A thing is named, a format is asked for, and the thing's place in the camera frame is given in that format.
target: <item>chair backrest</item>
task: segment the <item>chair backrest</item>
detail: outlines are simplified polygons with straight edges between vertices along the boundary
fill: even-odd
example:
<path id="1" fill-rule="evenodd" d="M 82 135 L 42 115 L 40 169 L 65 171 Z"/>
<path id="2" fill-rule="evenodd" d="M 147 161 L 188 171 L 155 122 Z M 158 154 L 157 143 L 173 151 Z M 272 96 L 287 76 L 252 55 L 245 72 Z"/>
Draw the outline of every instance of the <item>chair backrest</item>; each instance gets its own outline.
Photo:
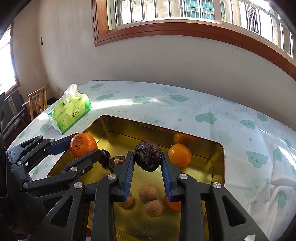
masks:
<path id="1" fill-rule="evenodd" d="M 42 87 L 39 90 L 34 91 L 33 93 L 28 95 L 29 98 L 29 106 L 30 106 L 30 117 L 33 121 L 33 106 L 36 110 L 36 114 L 39 115 L 45 109 L 47 109 L 47 95 L 46 91 L 49 89 L 49 86 Z"/>

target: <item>tablecloth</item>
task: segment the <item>tablecloth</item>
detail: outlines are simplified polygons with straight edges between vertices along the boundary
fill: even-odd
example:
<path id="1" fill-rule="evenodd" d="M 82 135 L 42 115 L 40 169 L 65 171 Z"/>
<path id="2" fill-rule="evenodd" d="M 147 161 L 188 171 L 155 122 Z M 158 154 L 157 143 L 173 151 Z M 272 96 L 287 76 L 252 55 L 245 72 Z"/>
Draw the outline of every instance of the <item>tablecloth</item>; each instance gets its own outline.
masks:
<path id="1" fill-rule="evenodd" d="M 221 143 L 225 187 L 270 241 L 283 234 L 296 213 L 296 133 L 238 103 L 199 91 L 131 81 L 90 81 L 78 88 L 93 108 L 64 135 L 41 113 L 11 144 L 33 137 L 61 139 L 83 132 L 108 114 L 166 127 Z M 30 173 L 45 178 L 62 153 L 46 157 Z"/>

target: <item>mandarin orange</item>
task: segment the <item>mandarin orange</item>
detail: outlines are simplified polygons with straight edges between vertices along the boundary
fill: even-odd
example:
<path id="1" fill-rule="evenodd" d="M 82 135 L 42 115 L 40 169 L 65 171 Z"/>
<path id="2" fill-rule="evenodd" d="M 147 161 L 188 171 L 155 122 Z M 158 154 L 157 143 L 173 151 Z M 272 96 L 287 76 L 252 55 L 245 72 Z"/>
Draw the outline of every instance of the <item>mandarin orange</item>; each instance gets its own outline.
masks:
<path id="1" fill-rule="evenodd" d="M 187 146 L 177 143 L 168 150 L 168 157 L 171 163 L 179 167 L 186 167 L 191 162 L 191 151 Z"/>
<path id="2" fill-rule="evenodd" d="M 166 196 L 165 197 L 165 203 L 167 204 L 167 206 L 174 210 L 174 211 L 177 211 L 177 212 L 180 212 L 181 211 L 181 202 L 170 202 L 168 200 L 168 197 Z"/>
<path id="3" fill-rule="evenodd" d="M 92 135 L 87 133 L 79 133 L 72 138 L 69 150 L 71 156 L 77 159 L 78 157 L 81 157 L 96 148 L 98 148 L 98 146 Z"/>

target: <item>white wall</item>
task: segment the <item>white wall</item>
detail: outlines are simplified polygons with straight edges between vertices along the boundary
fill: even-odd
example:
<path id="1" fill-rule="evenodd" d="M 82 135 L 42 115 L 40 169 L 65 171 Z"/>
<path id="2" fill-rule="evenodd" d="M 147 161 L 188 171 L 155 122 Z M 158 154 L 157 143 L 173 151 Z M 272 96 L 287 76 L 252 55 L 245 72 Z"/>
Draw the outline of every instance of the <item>white wall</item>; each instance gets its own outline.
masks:
<path id="1" fill-rule="evenodd" d="M 12 47 L 16 72 L 20 81 L 19 92 L 24 100 L 27 95 L 48 85 L 40 55 L 38 11 L 40 0 L 31 1 L 15 18 Z"/>
<path id="2" fill-rule="evenodd" d="M 41 36 L 42 58 L 56 95 L 72 83 L 89 80 L 175 85 L 249 106 L 296 130 L 296 81 L 239 47 L 183 36 L 140 37 L 94 47 L 89 0 L 41 0 Z"/>

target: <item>round fruit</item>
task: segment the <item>round fruit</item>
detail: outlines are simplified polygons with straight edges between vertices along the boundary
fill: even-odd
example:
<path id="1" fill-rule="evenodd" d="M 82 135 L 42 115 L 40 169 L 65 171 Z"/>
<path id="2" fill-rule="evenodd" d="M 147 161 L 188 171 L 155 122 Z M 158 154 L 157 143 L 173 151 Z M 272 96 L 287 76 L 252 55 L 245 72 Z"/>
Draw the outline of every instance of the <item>round fruit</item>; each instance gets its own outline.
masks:
<path id="1" fill-rule="evenodd" d="M 115 167 L 124 163 L 125 160 L 126 160 L 125 156 L 114 156 L 109 162 L 110 172 L 113 173 L 115 170 Z"/>
<path id="2" fill-rule="evenodd" d="M 133 204 L 133 195 L 130 193 L 125 202 L 118 202 L 117 204 L 122 208 L 129 208 Z"/>
<path id="3" fill-rule="evenodd" d="M 147 172 L 154 172 L 159 167 L 161 159 L 161 149 L 152 141 L 142 141 L 135 148 L 135 161 Z"/>
<path id="4" fill-rule="evenodd" d="M 106 150 L 101 150 L 101 158 L 99 159 L 99 163 L 102 165 L 106 165 L 109 163 L 111 160 L 111 155 L 108 151 Z"/>
<path id="5" fill-rule="evenodd" d="M 139 191 L 140 199 L 147 203 L 157 198 L 157 190 L 153 186 L 143 186 Z"/>
<path id="6" fill-rule="evenodd" d="M 165 203 L 167 204 L 167 206 L 174 210 L 174 211 L 177 211 L 177 212 L 180 212 L 181 211 L 181 202 L 170 202 L 168 200 L 168 197 L 166 196 L 165 197 Z"/>
<path id="7" fill-rule="evenodd" d="M 159 200 L 153 200 L 145 205 L 145 212 L 151 217 L 158 217 L 163 213 L 163 203 Z"/>
<path id="8" fill-rule="evenodd" d="M 77 159 L 96 148 L 98 148 L 98 146 L 92 135 L 79 133 L 71 139 L 69 150 L 71 156 Z"/>
<path id="9" fill-rule="evenodd" d="M 191 162 L 191 151 L 183 144 L 175 144 L 168 150 L 168 157 L 171 163 L 179 167 L 186 167 Z"/>

